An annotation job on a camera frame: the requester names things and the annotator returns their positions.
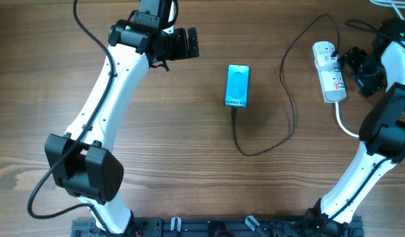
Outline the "white power strip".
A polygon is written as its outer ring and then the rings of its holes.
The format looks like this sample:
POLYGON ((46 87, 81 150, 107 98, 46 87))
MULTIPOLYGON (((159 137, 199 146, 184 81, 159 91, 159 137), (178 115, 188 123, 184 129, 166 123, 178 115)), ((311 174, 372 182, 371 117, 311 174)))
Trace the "white power strip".
MULTIPOLYGON (((319 41, 314 43, 313 56, 317 54, 329 53, 331 57, 339 56, 335 55, 335 47, 331 42, 319 41)), ((336 103, 342 101, 347 97, 346 87, 344 85, 344 80, 342 77, 342 72, 340 70, 340 65, 338 68, 333 68, 331 70, 317 70, 319 82, 321 85, 321 91, 323 94, 324 102, 326 103, 336 103)))

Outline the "teal screen smartphone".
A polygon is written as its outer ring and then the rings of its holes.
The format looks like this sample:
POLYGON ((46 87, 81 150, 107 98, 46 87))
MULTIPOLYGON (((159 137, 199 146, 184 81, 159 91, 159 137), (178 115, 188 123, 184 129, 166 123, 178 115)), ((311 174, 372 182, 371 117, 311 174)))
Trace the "teal screen smartphone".
POLYGON ((248 102, 250 68, 247 65, 229 65, 225 89, 225 105, 246 107, 248 102))

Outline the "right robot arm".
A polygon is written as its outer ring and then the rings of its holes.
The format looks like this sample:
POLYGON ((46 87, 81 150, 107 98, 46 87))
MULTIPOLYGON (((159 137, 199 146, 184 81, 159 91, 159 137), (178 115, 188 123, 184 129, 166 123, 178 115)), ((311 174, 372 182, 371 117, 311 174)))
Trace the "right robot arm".
POLYGON ((388 33, 357 19, 345 25, 386 39, 381 64, 387 90, 366 116, 359 131, 360 146, 335 187, 306 211, 301 236, 353 236, 349 226, 356 208, 384 174, 405 159, 405 34, 388 33))

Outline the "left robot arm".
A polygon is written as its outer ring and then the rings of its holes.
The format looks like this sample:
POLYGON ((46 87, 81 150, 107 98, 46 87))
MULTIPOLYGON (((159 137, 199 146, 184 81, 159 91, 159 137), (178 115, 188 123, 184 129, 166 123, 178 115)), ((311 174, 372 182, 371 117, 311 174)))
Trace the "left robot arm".
POLYGON ((113 155, 114 141, 148 70, 199 55, 196 29, 175 28, 177 17, 176 1, 142 1, 113 25, 103 46, 105 64, 80 114, 45 143, 47 176, 91 211, 104 236, 141 234, 119 192, 124 169, 113 155))

